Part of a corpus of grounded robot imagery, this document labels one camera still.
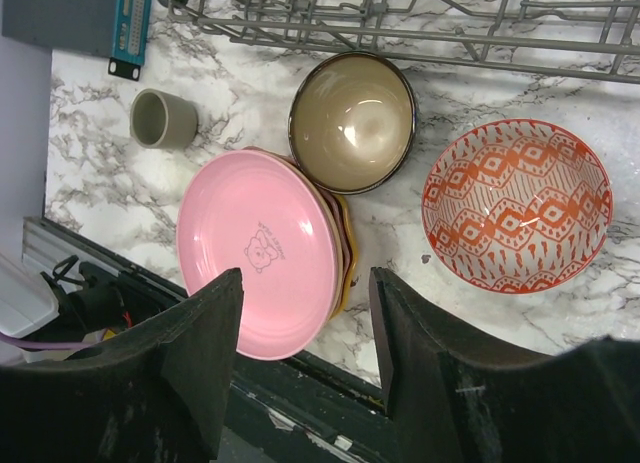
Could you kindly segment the small grey cup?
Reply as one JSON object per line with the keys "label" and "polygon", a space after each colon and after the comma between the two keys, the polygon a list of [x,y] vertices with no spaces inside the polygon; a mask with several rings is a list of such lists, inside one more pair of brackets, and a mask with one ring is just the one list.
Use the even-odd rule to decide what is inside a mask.
{"label": "small grey cup", "polygon": [[143,148],[182,150],[196,137],[197,109],[181,97],[144,89],[132,102],[129,129],[131,137]]}

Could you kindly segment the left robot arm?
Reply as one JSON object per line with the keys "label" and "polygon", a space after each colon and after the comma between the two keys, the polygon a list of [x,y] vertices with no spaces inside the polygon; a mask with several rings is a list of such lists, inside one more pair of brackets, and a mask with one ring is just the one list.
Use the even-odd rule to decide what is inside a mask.
{"label": "left robot arm", "polygon": [[1,255],[1,333],[24,338],[59,316],[59,303],[50,285]]}

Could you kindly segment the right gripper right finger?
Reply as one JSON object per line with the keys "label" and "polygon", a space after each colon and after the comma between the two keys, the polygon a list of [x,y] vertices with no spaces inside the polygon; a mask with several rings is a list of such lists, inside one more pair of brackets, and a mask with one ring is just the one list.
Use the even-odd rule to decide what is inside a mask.
{"label": "right gripper right finger", "polygon": [[609,337],[549,356],[369,279],[386,414],[404,462],[635,462],[639,346]]}

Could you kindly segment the brown beige bowl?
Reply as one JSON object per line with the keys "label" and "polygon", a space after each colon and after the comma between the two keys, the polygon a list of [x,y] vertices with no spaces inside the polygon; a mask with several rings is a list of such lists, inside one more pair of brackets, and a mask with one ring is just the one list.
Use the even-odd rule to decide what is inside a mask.
{"label": "brown beige bowl", "polygon": [[396,65],[371,53],[346,52],[318,64],[296,91],[289,147],[318,186],[364,193],[402,166],[417,119],[414,92]]}

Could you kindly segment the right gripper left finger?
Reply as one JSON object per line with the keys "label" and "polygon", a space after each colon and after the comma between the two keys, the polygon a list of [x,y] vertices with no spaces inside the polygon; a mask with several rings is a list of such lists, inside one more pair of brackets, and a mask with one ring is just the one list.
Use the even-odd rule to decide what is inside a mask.
{"label": "right gripper left finger", "polygon": [[230,269],[64,361],[2,367],[2,461],[214,461],[243,295]]}

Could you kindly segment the red patterned bowl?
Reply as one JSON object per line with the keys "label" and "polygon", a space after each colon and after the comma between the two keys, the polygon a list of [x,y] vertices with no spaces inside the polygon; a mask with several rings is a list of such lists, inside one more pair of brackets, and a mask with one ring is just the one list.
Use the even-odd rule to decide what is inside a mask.
{"label": "red patterned bowl", "polygon": [[613,216],[598,156],[558,125],[516,118],[476,127],[430,170],[423,228],[436,257],[485,290],[530,294],[579,274]]}

